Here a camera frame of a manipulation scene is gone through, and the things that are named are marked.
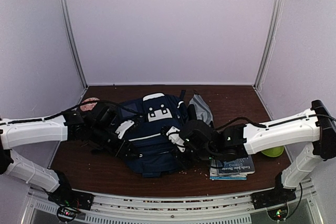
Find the navy blue student backpack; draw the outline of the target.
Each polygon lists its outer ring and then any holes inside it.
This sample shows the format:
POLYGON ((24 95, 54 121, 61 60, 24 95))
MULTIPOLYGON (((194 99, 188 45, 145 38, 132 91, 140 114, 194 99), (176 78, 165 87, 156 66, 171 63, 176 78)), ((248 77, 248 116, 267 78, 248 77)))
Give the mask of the navy blue student backpack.
POLYGON ((122 119, 132 117, 125 109, 132 109, 143 115, 137 125, 125 134, 125 139, 143 156, 138 159, 116 157, 143 177, 160 177, 182 169, 176 157, 178 148, 161 134, 161 128, 165 125, 175 126, 180 130, 187 122, 187 107, 182 95, 159 92, 114 105, 118 107, 118 114, 122 119))

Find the Wuthering Heights book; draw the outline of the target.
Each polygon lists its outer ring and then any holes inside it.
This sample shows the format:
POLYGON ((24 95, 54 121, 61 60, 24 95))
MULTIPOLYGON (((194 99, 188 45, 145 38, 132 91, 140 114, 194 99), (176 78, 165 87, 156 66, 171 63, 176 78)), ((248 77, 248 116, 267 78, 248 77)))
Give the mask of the Wuthering Heights book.
POLYGON ((230 162, 213 161, 212 166, 218 175, 249 175, 255 172, 255 166, 251 155, 238 158, 230 162))

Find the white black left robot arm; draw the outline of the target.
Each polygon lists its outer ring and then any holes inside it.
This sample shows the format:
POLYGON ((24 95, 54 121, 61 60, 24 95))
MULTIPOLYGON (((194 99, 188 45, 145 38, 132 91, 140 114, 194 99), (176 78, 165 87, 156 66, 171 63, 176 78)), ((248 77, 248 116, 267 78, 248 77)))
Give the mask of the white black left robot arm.
POLYGON ((66 175, 44 168, 18 154, 18 146, 64 141, 93 141, 108 152, 120 155, 129 144, 126 132, 142 119, 142 113, 125 109, 132 117, 122 119, 117 106, 98 102, 91 110, 74 108, 44 118, 1 120, 1 174, 17 177, 55 195, 64 205, 76 197, 66 175))

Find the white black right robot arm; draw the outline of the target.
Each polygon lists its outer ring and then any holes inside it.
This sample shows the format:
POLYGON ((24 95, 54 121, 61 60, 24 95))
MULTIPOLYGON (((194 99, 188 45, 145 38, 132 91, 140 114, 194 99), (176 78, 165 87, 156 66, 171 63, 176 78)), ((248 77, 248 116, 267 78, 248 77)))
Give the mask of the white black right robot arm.
POLYGON ((176 136, 180 148, 192 151, 200 160, 234 161, 249 155, 305 142, 296 160, 280 173, 279 184, 269 192, 279 204, 322 161, 335 158, 335 118, 320 100, 296 115, 264 123, 228 123, 217 129, 201 120, 187 122, 176 136))

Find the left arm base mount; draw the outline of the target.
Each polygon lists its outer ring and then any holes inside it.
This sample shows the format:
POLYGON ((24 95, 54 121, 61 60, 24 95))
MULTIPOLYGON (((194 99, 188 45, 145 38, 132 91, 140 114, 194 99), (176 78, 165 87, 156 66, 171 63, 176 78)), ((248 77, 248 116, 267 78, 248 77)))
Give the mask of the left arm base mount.
POLYGON ((66 175, 55 170, 59 187, 52 193, 45 191, 48 200, 56 203, 58 209, 56 216, 62 223, 69 223, 81 213, 81 210, 90 210, 94 195, 81 191, 73 190, 66 175))

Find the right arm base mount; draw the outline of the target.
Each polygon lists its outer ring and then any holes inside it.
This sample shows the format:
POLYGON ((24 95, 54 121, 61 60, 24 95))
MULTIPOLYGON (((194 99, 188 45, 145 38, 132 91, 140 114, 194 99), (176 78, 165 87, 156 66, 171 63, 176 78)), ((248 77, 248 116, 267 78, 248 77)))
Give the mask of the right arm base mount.
POLYGON ((275 177, 275 186, 272 189, 251 194, 254 209, 270 208, 267 210, 268 217, 276 222, 285 222, 297 211, 303 196, 302 184, 300 186, 300 198, 295 209, 290 212, 288 202, 297 198, 296 189, 286 189, 282 184, 282 172, 275 177))

